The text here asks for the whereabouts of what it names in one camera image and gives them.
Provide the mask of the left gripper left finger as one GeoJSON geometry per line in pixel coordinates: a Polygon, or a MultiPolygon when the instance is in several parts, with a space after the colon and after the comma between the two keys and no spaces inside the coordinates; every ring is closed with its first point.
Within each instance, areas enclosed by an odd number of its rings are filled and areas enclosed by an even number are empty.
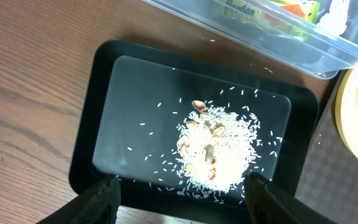
{"type": "Polygon", "coordinates": [[[38,224],[115,224],[121,185],[107,175],[38,224]]]}

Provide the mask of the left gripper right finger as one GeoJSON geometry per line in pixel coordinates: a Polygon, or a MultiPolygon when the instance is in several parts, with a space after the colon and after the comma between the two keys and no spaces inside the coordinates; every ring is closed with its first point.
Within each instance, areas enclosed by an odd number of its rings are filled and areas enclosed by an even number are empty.
{"type": "Polygon", "coordinates": [[[252,223],[335,224],[259,173],[246,175],[244,190],[252,223]]]}

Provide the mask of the rice and nutshell pile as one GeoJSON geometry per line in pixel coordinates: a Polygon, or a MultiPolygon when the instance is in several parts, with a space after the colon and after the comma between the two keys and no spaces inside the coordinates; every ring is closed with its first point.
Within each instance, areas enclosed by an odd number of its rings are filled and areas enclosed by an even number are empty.
{"type": "Polygon", "coordinates": [[[131,82],[123,177],[224,203],[244,196],[246,172],[272,175],[291,110],[286,97],[165,68],[131,73],[131,82]]]}

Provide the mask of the green snack wrapper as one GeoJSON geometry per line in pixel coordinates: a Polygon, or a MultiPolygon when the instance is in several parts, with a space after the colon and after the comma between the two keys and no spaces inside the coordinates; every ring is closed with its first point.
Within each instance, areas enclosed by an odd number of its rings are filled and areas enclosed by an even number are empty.
{"type": "MultiPolygon", "coordinates": [[[[321,4],[319,1],[298,0],[271,0],[270,2],[314,24],[318,18],[318,10],[321,4]]],[[[266,12],[263,12],[261,9],[258,9],[255,6],[251,6],[250,4],[246,3],[246,1],[222,0],[222,3],[227,4],[228,7],[217,4],[213,6],[212,15],[223,16],[225,19],[237,19],[243,24],[258,27],[278,37],[284,37],[283,34],[276,33],[272,29],[267,27],[264,28],[262,24],[264,22],[267,25],[283,31],[287,35],[301,41],[306,41],[308,39],[308,34],[306,34],[304,31],[294,28],[284,22],[280,22],[277,18],[268,15],[266,12]]]]}

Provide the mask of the small white tissue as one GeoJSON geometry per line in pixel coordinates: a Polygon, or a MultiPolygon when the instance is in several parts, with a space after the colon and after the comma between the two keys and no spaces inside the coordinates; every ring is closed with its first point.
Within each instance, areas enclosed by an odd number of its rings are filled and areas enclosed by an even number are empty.
{"type": "Polygon", "coordinates": [[[334,35],[341,35],[347,29],[347,17],[350,0],[332,0],[329,12],[317,23],[317,27],[330,31],[334,35]]]}

